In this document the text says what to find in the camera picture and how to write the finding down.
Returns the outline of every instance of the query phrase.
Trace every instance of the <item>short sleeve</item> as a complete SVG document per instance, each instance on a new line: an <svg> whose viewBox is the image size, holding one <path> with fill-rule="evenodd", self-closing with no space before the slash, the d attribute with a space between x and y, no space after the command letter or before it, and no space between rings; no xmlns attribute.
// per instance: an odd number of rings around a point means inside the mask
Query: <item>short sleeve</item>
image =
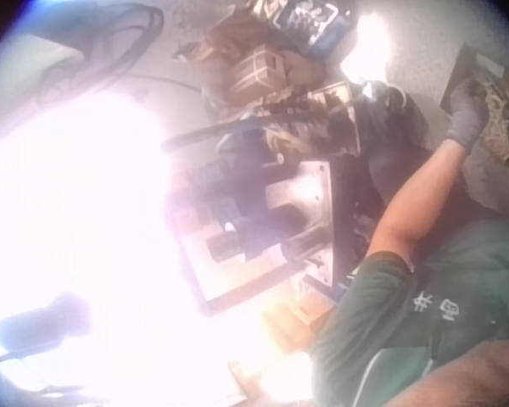
<svg viewBox="0 0 509 407"><path fill-rule="evenodd" d="M380 350L384 325L391 323L391 316L385 315L392 315L389 307L408 291L410 275L406 263L390 252L375 253L361 263L310 353L313 391L321 407L341 405L337 401L341 393L347 393L347 385L361 376L362 366Z"/></svg>

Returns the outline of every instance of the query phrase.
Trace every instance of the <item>concrete floor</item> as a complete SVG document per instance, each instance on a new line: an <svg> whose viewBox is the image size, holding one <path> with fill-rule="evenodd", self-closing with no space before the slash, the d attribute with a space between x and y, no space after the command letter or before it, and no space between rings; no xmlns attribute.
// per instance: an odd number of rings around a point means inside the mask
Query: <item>concrete floor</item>
<svg viewBox="0 0 509 407"><path fill-rule="evenodd" d="M202 37L230 4L242 0L153 0L166 15L163 35L134 68L137 73L162 75L199 84L202 73L196 66L177 64L170 56L178 45ZM434 148L445 134L446 114L439 109L456 56L464 42L492 55L509 66L509 25L487 2L462 0L359 0L360 14L376 12L387 24L392 41L388 64L389 81L409 92L427 117L430 131L426 145ZM337 65L343 54L334 53L330 64ZM195 93L167 85L132 80L132 86L150 88L167 136L208 125L209 117ZM209 159L206 146L182 152L176 166L190 166ZM497 163L481 146L467 160L464 173L470 194L482 204L509 215L509 170Z"/></svg>

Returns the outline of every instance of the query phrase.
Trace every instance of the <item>person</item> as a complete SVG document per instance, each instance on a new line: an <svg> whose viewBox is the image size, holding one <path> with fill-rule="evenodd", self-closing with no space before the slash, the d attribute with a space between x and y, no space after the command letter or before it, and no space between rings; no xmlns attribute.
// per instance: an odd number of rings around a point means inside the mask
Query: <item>person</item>
<svg viewBox="0 0 509 407"><path fill-rule="evenodd" d="M415 383L387 407L509 407L509 341L483 342Z"/></svg>
<svg viewBox="0 0 509 407"><path fill-rule="evenodd" d="M473 79L456 87L450 129L431 156L411 144L370 153L371 178L387 208L310 351L321 407L357 407L367 367L383 349L426 348L440 366L482 341L509 339L509 219L457 182L488 120L484 98ZM391 371L404 369L394 363Z"/></svg>

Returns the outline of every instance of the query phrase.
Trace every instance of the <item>skin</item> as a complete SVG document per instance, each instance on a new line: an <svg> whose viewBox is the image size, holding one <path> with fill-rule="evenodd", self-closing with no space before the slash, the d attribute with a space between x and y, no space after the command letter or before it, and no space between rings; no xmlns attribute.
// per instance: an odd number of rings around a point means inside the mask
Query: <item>skin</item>
<svg viewBox="0 0 509 407"><path fill-rule="evenodd" d="M393 252L411 266L413 250L436 225L461 166L484 128L484 101L475 96L473 85L464 81L452 97L456 129L451 128L450 138L394 196L374 233L368 256ZM503 405L509 406L509 341L481 343L387 404L388 407Z"/></svg>
<svg viewBox="0 0 509 407"><path fill-rule="evenodd" d="M386 404L432 406L509 407L509 341L479 344Z"/></svg>
<svg viewBox="0 0 509 407"><path fill-rule="evenodd" d="M396 193L373 235L367 255L398 254L408 265L417 243L435 226L460 174L467 150L446 139Z"/></svg>

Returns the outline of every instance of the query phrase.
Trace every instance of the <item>work glove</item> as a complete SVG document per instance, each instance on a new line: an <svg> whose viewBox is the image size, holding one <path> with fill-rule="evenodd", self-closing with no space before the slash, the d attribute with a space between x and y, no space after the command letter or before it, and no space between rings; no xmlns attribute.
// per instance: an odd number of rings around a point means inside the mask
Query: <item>work glove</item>
<svg viewBox="0 0 509 407"><path fill-rule="evenodd" d="M471 153L473 144L489 119L486 91L474 79L461 81L450 95L452 121L446 138L460 143Z"/></svg>

